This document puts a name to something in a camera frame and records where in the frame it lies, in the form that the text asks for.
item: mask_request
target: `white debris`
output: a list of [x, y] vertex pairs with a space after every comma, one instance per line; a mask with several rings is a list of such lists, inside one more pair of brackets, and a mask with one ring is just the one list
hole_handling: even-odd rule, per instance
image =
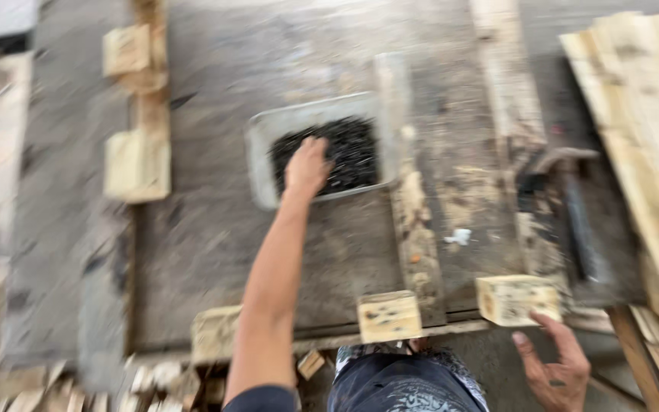
[[471, 236], [471, 230], [469, 229], [454, 229], [453, 236], [446, 236], [444, 242], [446, 243], [459, 243], [462, 246], [467, 246], [469, 244], [469, 237]]

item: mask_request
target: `clear plastic tub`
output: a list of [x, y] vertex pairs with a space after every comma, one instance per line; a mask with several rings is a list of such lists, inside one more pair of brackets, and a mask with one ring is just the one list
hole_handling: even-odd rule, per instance
[[373, 139], [378, 153], [378, 184], [317, 196], [314, 201], [338, 199], [389, 185], [398, 177], [398, 146], [381, 113], [374, 92], [363, 92], [312, 103], [262, 111], [248, 121], [245, 140], [248, 171], [251, 175], [253, 201], [264, 210], [279, 206], [280, 196], [274, 179], [274, 166], [269, 154], [271, 145], [290, 132], [321, 125], [348, 116], [373, 121]]

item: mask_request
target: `patterned shorts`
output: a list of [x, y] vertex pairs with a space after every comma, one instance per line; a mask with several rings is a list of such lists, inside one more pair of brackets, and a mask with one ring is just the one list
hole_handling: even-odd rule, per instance
[[[372, 343], [372, 344], [356, 344], [353, 346], [342, 346], [337, 350], [337, 363], [336, 371], [334, 373], [334, 378], [340, 375], [340, 372], [347, 366], [347, 364], [353, 359], [358, 359], [361, 356], [371, 355], [373, 353], [401, 353], [405, 354], [405, 348], [394, 348], [388, 343]], [[435, 364], [438, 364], [441, 367], [449, 370], [449, 372], [454, 375], [455, 378], [461, 382], [464, 387], [469, 391], [471, 396], [473, 396], [480, 405], [485, 407], [485, 410], [489, 412], [487, 407], [487, 401], [485, 397], [482, 396], [482, 389], [477, 381], [472, 376], [471, 372], [466, 368], [464, 362], [459, 359], [452, 351], [442, 348], [427, 348], [423, 351], [417, 353], [418, 356], [422, 356]]]

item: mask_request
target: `wooden beam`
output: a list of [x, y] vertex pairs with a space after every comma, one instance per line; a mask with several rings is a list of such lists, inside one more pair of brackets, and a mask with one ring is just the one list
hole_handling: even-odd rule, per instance
[[540, 102], [530, 74], [516, 0], [470, 0], [480, 65], [495, 124], [497, 154], [526, 273], [556, 282], [570, 295], [556, 238], [553, 212], [544, 193], [518, 197], [518, 180], [547, 145]]
[[375, 58], [381, 101], [381, 122], [387, 124], [398, 145], [398, 184], [390, 190], [398, 257], [403, 284], [416, 294], [423, 325], [446, 323], [444, 280], [439, 268], [431, 210], [426, 204], [423, 178], [416, 168], [416, 129], [413, 95], [402, 53]]
[[630, 308], [615, 306], [608, 309], [607, 313], [648, 410], [659, 410], [659, 371], [650, 357]]

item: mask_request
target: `stack of wooden planks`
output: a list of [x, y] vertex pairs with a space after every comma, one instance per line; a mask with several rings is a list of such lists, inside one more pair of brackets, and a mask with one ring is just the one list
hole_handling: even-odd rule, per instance
[[641, 236], [659, 313], [659, 15], [598, 18], [561, 41]]
[[610, 314], [648, 408], [659, 410], [659, 15], [597, 18], [561, 41], [641, 238], [650, 308]]

